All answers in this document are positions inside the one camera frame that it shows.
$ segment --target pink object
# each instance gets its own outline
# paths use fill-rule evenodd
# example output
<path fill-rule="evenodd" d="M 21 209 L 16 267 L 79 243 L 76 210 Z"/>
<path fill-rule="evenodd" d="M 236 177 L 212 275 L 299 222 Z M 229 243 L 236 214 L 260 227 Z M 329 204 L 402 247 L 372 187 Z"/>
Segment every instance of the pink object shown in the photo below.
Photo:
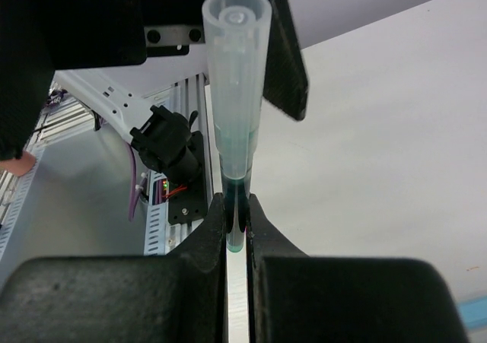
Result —
<path fill-rule="evenodd" d="M 20 177 L 29 172 L 35 163 L 36 158 L 31 153 L 24 151 L 21 159 L 0 161 L 0 169 Z"/>

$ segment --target black mounting plate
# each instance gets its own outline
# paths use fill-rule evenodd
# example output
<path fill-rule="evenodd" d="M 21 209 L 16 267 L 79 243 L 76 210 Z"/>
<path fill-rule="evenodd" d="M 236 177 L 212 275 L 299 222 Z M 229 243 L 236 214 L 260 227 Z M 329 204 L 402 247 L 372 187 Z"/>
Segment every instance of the black mounting plate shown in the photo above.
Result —
<path fill-rule="evenodd" d="M 201 165 L 202 172 L 188 185 L 187 189 L 169 198 L 167 220 L 171 225 L 188 224 L 191 221 L 203 219 L 208 212 L 203 134 L 201 132 L 192 133 L 191 143 L 189 149 Z M 169 183 L 169 192 L 176 187 L 177 185 Z"/>

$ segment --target white table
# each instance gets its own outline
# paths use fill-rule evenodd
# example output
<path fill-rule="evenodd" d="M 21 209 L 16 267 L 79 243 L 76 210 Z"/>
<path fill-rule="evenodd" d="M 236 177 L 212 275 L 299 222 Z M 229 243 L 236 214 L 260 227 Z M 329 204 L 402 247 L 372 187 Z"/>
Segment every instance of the white table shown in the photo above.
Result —
<path fill-rule="evenodd" d="M 487 294 L 487 0 L 434 0 L 303 54 L 307 118 L 263 104 L 252 192 L 270 221 L 311 255 L 416 257 L 457 301 Z M 244 261 L 228 257 L 231 342 L 247 341 Z"/>

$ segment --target translucent plastic tube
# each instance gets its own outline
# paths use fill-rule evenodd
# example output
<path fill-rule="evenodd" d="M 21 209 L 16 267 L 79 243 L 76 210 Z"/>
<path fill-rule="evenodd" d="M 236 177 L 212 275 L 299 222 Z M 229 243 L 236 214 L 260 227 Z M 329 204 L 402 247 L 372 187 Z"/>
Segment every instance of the translucent plastic tube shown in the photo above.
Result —
<path fill-rule="evenodd" d="M 225 209 L 233 209 L 234 218 L 240 215 L 228 225 L 228 247 L 238 251 L 244 242 L 241 219 L 257 146 L 272 9 L 267 0 L 206 0 L 202 13 Z"/>

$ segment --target table surface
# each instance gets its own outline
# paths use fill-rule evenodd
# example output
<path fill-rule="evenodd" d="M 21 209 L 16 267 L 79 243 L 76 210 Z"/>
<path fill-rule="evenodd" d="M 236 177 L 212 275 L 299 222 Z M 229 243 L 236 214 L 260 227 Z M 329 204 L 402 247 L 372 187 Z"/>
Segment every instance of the table surface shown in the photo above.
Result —
<path fill-rule="evenodd" d="M 487 294 L 486 12 L 434 0 L 303 51 L 307 117 L 263 104 L 251 188 L 296 246 L 424 259 L 457 301 Z M 243 342 L 244 253 L 228 272 L 230 341 Z"/>

